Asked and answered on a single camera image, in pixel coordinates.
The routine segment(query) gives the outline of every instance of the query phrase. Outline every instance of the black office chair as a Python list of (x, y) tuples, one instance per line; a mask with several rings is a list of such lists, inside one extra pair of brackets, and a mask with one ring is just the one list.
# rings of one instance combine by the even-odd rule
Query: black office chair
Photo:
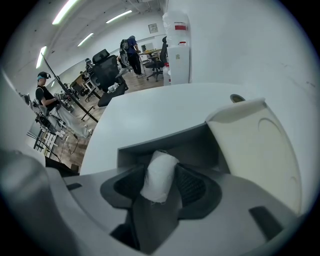
[(156, 57), (151, 57), (150, 59), (152, 60), (152, 62), (145, 64), (145, 67), (147, 69), (152, 69), (152, 74), (147, 76), (146, 80), (149, 80), (149, 77), (153, 77), (155, 76), (155, 81), (158, 82), (158, 75), (159, 74), (163, 74), (163, 71), (161, 70), (161, 68), (163, 68), (165, 66), (165, 63), (167, 62), (166, 59), (166, 55), (167, 55), (167, 37), (165, 36), (162, 39), (162, 49), (160, 52), (160, 60), (157, 60), (157, 56)]
[[(99, 107), (107, 106), (112, 98), (125, 94), (128, 90), (126, 81), (122, 76), (118, 76), (118, 64), (117, 57), (109, 54), (106, 49), (100, 51), (93, 56), (92, 61), (94, 63), (93, 72), (100, 82), (102, 90), (105, 92), (98, 102)], [(114, 83), (118, 83), (119, 87), (115, 92), (107, 93), (108, 87)]]

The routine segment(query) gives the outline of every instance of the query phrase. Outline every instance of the backpack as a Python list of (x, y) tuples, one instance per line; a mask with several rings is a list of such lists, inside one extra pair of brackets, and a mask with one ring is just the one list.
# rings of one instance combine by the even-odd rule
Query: backpack
[(120, 59), (123, 65), (129, 67), (128, 53), (125, 49), (120, 51)]
[(121, 43), (120, 43), (120, 52), (122, 50), (128, 51), (130, 45), (128, 43), (128, 39), (122, 39)]

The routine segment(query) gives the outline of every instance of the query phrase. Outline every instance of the fluorescent light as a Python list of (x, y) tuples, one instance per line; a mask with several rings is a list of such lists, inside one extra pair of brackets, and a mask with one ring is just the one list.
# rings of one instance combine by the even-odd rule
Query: fluorescent light
[(89, 37), (91, 37), (93, 34), (94, 34), (94, 33), (90, 33), (85, 39), (83, 39), (83, 40), (81, 41), (81, 43), (78, 44), (78, 47), (79, 47), (80, 45), (82, 45), (82, 44), (83, 44)]
[(39, 53), (39, 57), (38, 57), (38, 61), (37, 61), (37, 63), (36, 63), (36, 69), (37, 68), (39, 68), (40, 67), (40, 65), (41, 65), (41, 61), (42, 61), (42, 55), (41, 54), (45, 54), (45, 51), (46, 51), (46, 49), (47, 49), (47, 47), (46, 46), (44, 46), (44, 47), (42, 47), (41, 48), (41, 50), (40, 50), (40, 53)]
[(108, 20), (106, 23), (110, 23), (110, 22), (114, 21), (115, 19), (118, 19), (118, 18), (120, 18), (121, 16), (126, 15), (126, 14), (129, 14), (129, 13), (132, 13), (132, 10), (128, 10), (128, 11), (126, 11), (126, 12), (124, 12), (124, 13), (118, 15), (118, 16), (115, 16), (114, 18)]
[(69, 9), (76, 3), (78, 0), (69, 0), (66, 2), (66, 4), (62, 7), (62, 9), (59, 11), (58, 15), (55, 17), (54, 21), (52, 22), (52, 25), (58, 24), (62, 18), (67, 14)]

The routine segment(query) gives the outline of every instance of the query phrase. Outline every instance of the person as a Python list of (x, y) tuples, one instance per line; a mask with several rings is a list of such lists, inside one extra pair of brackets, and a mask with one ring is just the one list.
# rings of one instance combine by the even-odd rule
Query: person
[(77, 136), (88, 138), (93, 133), (93, 129), (87, 129), (86, 126), (81, 126), (78, 120), (66, 110), (57, 97), (53, 97), (52, 94), (45, 87), (46, 81), (48, 79), (46, 72), (40, 72), (37, 77), (37, 88), (35, 90), (35, 97), (39, 101), (40, 105), (45, 106), (47, 109), (47, 114), (51, 115), (48, 120), (55, 126), (55, 128), (60, 132), (60, 127), (58, 125), (57, 119), (60, 118), (65, 122), (65, 125), (72, 129)]
[(86, 77), (86, 75), (85, 75), (85, 73), (83, 73), (82, 71), (80, 71), (80, 75), (81, 75), (81, 78), (82, 78), (82, 80), (83, 81), (88, 81), (89, 80), (89, 78), (88, 77)]
[(90, 77), (94, 73), (94, 69), (93, 68), (94, 68), (94, 66), (92, 64), (91, 59), (86, 58), (85, 59), (85, 71), (87, 72), (88, 77)]
[(130, 65), (133, 68), (134, 73), (136, 74), (136, 76), (138, 78), (142, 78), (145, 77), (146, 74), (142, 74), (141, 73), (141, 65), (140, 65), (140, 59), (139, 59), (139, 53), (141, 53), (141, 51), (138, 48), (138, 44), (136, 41), (136, 38), (134, 35), (130, 36), (127, 39), (129, 48), (127, 50), (127, 54), (128, 54), (128, 61), (130, 63)]

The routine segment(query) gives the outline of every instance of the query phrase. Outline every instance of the white desk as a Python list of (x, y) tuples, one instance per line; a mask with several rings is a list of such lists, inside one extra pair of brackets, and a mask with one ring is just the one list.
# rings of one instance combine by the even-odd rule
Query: white desk
[(254, 99), (241, 85), (189, 83), (162, 86), (112, 99), (103, 112), (81, 167), (81, 175), (117, 167), (118, 148), (153, 140), (202, 124), (231, 94)]
[(94, 82), (91, 81), (91, 78), (89, 78), (87, 81), (84, 81), (82, 84), (84, 84), (90, 90), (90, 92), (92, 92), (94, 88), (97, 88), (98, 90), (98, 87), (94, 84)]

